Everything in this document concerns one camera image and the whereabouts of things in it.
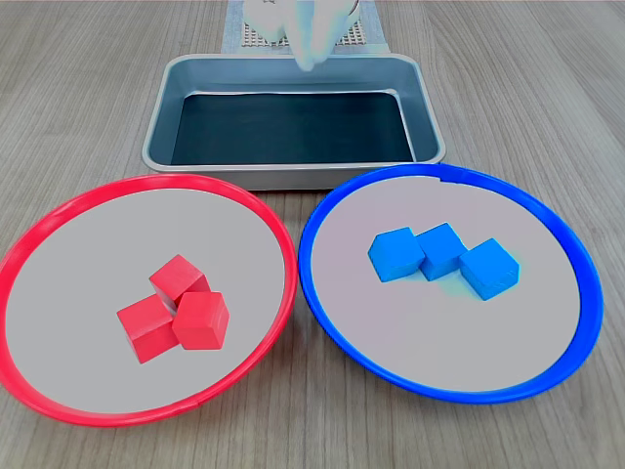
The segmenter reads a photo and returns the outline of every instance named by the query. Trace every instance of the plate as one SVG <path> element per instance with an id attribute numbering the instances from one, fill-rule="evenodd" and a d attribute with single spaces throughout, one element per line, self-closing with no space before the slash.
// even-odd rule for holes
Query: plate
<path id="1" fill-rule="evenodd" d="M 471 249 L 494 237 L 521 265 L 519 283 L 482 301 L 459 271 L 382 283 L 375 235 L 449 223 Z M 465 404 L 528 398 L 590 355 L 601 284 L 575 233 L 526 192 L 476 171 L 407 164 L 367 173 L 321 201 L 299 249 L 305 296 L 354 360 L 412 392 Z"/>
<path id="2" fill-rule="evenodd" d="M 149 276 L 177 254 L 224 294 L 226 343 L 139 364 L 116 313 L 153 294 Z M 0 380 L 68 423 L 171 417 L 224 392 L 269 351 L 296 289 L 293 242 L 250 192 L 196 175 L 115 182 L 51 212 L 0 264 Z"/>

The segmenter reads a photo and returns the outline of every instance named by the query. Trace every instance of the wooden block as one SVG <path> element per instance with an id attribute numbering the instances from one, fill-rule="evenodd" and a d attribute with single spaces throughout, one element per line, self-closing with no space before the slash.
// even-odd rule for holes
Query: wooden block
<path id="1" fill-rule="evenodd" d="M 410 228 L 401 228 L 375 236 L 369 259 L 380 281 L 407 277 L 419 270 L 424 254 Z"/>
<path id="2" fill-rule="evenodd" d="M 458 260 L 467 248 L 448 223 L 438 225 L 417 235 L 417 241 L 426 255 L 421 272 L 428 281 L 436 280 L 458 270 Z"/>
<path id="3" fill-rule="evenodd" d="M 172 315 L 157 295 L 117 313 L 139 359 L 145 363 L 178 345 L 172 330 Z"/>
<path id="4" fill-rule="evenodd" d="M 224 346 L 229 318 L 221 293 L 185 293 L 172 328 L 186 350 L 218 350 Z"/>
<path id="5" fill-rule="evenodd" d="M 172 312 L 176 312 L 185 293 L 211 291 L 204 274 L 181 255 L 165 264 L 149 281 Z"/>

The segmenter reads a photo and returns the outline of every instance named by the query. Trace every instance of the red plate rim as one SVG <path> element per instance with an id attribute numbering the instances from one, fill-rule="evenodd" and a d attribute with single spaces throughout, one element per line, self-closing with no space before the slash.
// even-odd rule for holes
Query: red plate rim
<path id="1" fill-rule="evenodd" d="M 275 235 L 284 257 L 284 293 L 275 321 L 252 354 L 230 374 L 209 388 L 163 407 L 132 413 L 95 413 L 77 410 L 46 398 L 21 376 L 13 362 L 6 336 L 9 296 L 21 267 L 55 230 L 98 205 L 131 193 L 159 189 L 209 192 L 244 205 L 256 213 Z M 233 184 L 199 175 L 152 174 L 116 181 L 85 192 L 50 212 L 30 228 L 0 263 L 0 382 L 23 404 L 51 418 L 92 427 L 122 427 L 155 422 L 192 410 L 223 393 L 249 372 L 271 349 L 289 320 L 297 293 L 297 259 L 293 240 L 277 215 L 256 195 Z"/>

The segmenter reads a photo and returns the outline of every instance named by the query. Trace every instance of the tray rim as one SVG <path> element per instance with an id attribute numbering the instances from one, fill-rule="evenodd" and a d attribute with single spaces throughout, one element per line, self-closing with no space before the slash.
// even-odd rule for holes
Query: tray rim
<path id="1" fill-rule="evenodd" d="M 441 182 L 466 184 L 493 191 L 518 203 L 534 215 L 552 233 L 566 253 L 575 272 L 580 313 L 575 334 L 560 358 L 539 375 L 508 388 L 485 392 L 459 392 L 425 386 L 392 373 L 370 360 L 354 347 L 325 314 L 316 295 L 311 257 L 316 233 L 325 217 L 345 197 L 360 188 L 399 177 L 430 176 Z M 563 383 L 590 357 L 599 340 L 604 317 L 604 298 L 599 273 L 590 254 L 575 232 L 549 207 L 533 195 L 493 176 L 445 163 L 396 165 L 357 176 L 339 186 L 315 208 L 307 221 L 298 249 L 300 283 L 312 314 L 326 334 L 352 360 L 377 376 L 412 393 L 439 401 L 467 405 L 494 405 L 535 397 Z"/>
<path id="2" fill-rule="evenodd" d="M 49 235 L 88 210 L 129 194 L 163 189 L 201 191 L 223 196 L 252 210 L 270 228 L 278 241 L 284 260 L 284 290 L 270 330 L 252 354 L 227 376 L 203 391 L 169 405 L 139 412 L 99 413 L 75 409 L 45 397 L 21 375 L 7 343 L 5 321 L 7 307 L 21 267 Z M 45 215 L 18 239 L 0 262 L 0 382 L 22 404 L 65 423 L 90 427 L 124 427 L 173 417 L 221 395 L 265 357 L 292 314 L 297 284 L 297 255 L 293 240 L 277 214 L 251 192 L 231 183 L 194 174 L 151 174 L 99 186 L 76 196 Z"/>
<path id="3" fill-rule="evenodd" d="M 438 145 L 437 154 L 429 159 L 428 161 L 421 161 L 421 164 L 434 164 L 438 163 L 444 159 L 446 155 L 446 145 L 443 141 L 442 135 L 440 133 L 440 128 L 438 126 L 438 121 L 434 114 L 434 109 L 432 107 L 432 102 L 430 100 L 430 96 L 425 86 L 423 73 L 421 72 L 420 66 L 410 59 L 409 57 L 402 54 L 343 54 L 343 55 L 332 55 L 328 58 L 328 61 L 340 61 L 340 60 L 355 60 L 355 59 L 367 59 L 367 60 L 380 60 L 380 59 L 394 59 L 401 62 L 405 62 L 410 64 L 417 75 L 417 80 L 419 82 L 419 86 L 422 91 L 424 103 L 426 106 L 426 111 L 428 114 L 428 118 L 432 124 L 432 128 L 434 131 L 435 139 Z M 333 171 L 333 170 L 371 170 L 371 169 L 379 169 L 386 168 L 391 165 L 397 164 L 414 164 L 415 161 L 408 161 L 405 163 L 401 162 L 376 162 L 376 163 L 336 163 L 336 164 L 326 164 L 326 163 L 307 163 L 307 164 L 240 164 L 240 165 L 210 165 L 210 164 L 202 164 L 202 165 L 180 165 L 173 166 L 168 164 L 161 164 L 155 162 L 149 155 L 149 147 L 151 141 L 153 139 L 154 130 L 156 127 L 156 121 L 158 120 L 158 115 L 160 114 L 162 108 L 163 95 L 165 93 L 165 87 L 169 80 L 172 68 L 177 64 L 194 61 L 194 60 L 216 60 L 216 61 L 231 61 L 231 60 L 273 60 L 273 61 L 285 61 L 290 60 L 294 61 L 292 55 L 271 55 L 271 54 L 187 54 L 183 56 L 176 57 L 169 63 L 165 65 L 165 70 L 163 72 L 163 77 L 161 79 L 160 87 L 158 90 L 158 94 L 156 97 L 156 102 L 154 109 L 152 111 L 149 124 L 147 126 L 146 138 L 144 141 L 144 145 L 142 147 L 142 161 L 144 164 L 152 171 L 156 171 L 159 173 L 202 173 L 208 174 L 214 177 L 219 177 L 220 173 L 263 173 L 263 172 L 288 172 L 288 171 L 307 171 L 307 170 L 324 170 L 324 171 Z M 408 144 L 410 144 L 411 151 L 413 152 L 414 157 L 414 148 L 412 147 L 412 142 L 410 141 L 409 133 L 407 133 L 406 129 L 406 137 L 408 138 Z"/>

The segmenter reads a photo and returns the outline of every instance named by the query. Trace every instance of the white object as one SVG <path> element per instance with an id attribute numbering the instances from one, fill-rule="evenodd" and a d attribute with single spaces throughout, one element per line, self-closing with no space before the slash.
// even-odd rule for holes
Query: white object
<path id="1" fill-rule="evenodd" d="M 268 42 L 284 37 L 284 21 L 279 6 L 268 0 L 245 0 L 243 20 Z"/>
<path id="2" fill-rule="evenodd" d="M 360 19 L 355 0 L 245 0 L 244 21 L 270 43 L 287 37 L 298 66 L 325 62 Z"/>

